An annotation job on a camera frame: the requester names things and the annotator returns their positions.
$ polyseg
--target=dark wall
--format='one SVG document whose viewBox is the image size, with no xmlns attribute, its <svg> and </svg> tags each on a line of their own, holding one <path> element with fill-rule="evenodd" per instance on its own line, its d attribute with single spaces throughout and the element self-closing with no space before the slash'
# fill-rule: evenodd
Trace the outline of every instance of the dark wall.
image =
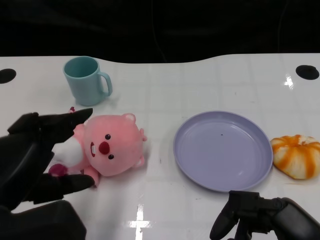
<svg viewBox="0 0 320 240">
<path fill-rule="evenodd" d="M 288 1 L 0 0 L 0 56 L 161 63 L 320 52 L 319 1 Z"/>
</svg>

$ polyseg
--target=teal mug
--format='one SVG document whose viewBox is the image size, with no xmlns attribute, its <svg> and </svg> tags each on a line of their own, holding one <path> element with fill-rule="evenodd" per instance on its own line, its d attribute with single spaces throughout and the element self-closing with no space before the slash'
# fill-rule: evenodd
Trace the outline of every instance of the teal mug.
<svg viewBox="0 0 320 240">
<path fill-rule="evenodd" d="M 100 72 L 99 63 L 92 57 L 79 56 L 68 61 L 63 67 L 72 95 L 77 103 L 92 106 L 112 93 L 112 83 L 108 74 Z M 104 92 L 101 76 L 105 78 L 108 92 Z"/>
</svg>

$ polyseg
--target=table surface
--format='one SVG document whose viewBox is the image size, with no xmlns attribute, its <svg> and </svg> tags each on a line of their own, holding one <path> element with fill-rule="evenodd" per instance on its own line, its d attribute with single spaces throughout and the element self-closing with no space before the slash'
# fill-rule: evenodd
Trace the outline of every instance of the table surface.
<svg viewBox="0 0 320 240">
<path fill-rule="evenodd" d="M 22 114 L 66 113 L 76 105 L 62 72 L 71 56 L 1 57 L 0 69 L 16 78 L 0 85 L 0 134 Z M 272 139 L 302 134 L 320 140 L 320 79 L 297 76 L 299 65 L 320 68 L 320 54 L 225 55 L 173 64 L 123 64 L 98 60 L 114 92 L 94 115 L 133 113 L 149 137 L 147 165 L 102 178 L 97 189 L 67 195 L 87 227 L 88 240 L 208 240 L 228 194 L 186 178 L 173 154 L 178 127 L 213 110 L 249 118 Z M 320 222 L 319 178 L 295 181 L 276 169 L 251 189 L 264 198 L 288 197 Z M 14 212 L 33 208 L 22 203 Z M 233 237 L 236 228 L 224 239 Z M 275 240 L 275 234 L 253 239 Z"/>
</svg>

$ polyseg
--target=small pumpkin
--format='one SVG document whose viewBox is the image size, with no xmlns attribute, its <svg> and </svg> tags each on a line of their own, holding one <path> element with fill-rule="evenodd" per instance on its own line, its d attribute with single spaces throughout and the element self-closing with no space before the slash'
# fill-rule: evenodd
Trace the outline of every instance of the small pumpkin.
<svg viewBox="0 0 320 240">
<path fill-rule="evenodd" d="M 294 179 L 310 179 L 320 173 L 320 143 L 313 137 L 295 135 L 271 140 L 273 164 Z"/>
</svg>

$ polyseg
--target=stuffed animal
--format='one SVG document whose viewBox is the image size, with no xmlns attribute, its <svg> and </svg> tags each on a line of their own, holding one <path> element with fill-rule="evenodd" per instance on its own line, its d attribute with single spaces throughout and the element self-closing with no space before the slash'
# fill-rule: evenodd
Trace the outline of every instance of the stuffed animal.
<svg viewBox="0 0 320 240">
<path fill-rule="evenodd" d="M 63 176 L 81 171 L 91 176 L 98 186 L 100 175 L 113 176 L 142 166 L 146 140 L 143 128 L 138 129 L 132 113 L 95 116 L 76 126 L 73 137 L 54 146 L 53 161 L 57 164 L 49 173 Z"/>
</svg>

